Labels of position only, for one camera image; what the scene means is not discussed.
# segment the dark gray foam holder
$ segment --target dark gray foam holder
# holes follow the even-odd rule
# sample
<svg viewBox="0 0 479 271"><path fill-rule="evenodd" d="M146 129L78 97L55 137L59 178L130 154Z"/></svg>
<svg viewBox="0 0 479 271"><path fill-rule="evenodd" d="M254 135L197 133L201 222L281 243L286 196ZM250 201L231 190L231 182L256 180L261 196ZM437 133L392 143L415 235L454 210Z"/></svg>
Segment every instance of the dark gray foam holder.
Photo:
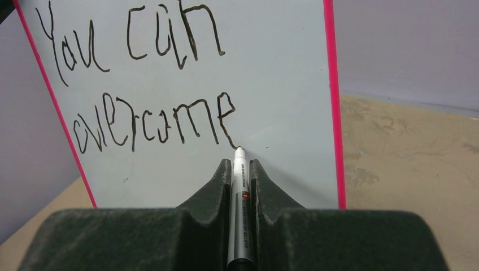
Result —
<svg viewBox="0 0 479 271"><path fill-rule="evenodd" d="M225 270L231 164L172 209L72 209L38 230L19 270ZM258 270L448 270L419 217L309 210L250 163Z"/></svg>

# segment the beige floor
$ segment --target beige floor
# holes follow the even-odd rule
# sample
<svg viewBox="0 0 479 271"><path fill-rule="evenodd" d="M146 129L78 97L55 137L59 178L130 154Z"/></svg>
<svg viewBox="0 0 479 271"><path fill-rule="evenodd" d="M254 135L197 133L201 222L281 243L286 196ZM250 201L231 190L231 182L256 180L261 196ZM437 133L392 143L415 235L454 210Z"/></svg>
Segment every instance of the beige floor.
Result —
<svg viewBox="0 0 479 271"><path fill-rule="evenodd" d="M341 109L348 207L416 212L451 270L479 270L479 120L350 97ZM91 207L81 179L0 246L0 270L15 270L39 224L70 207Z"/></svg>

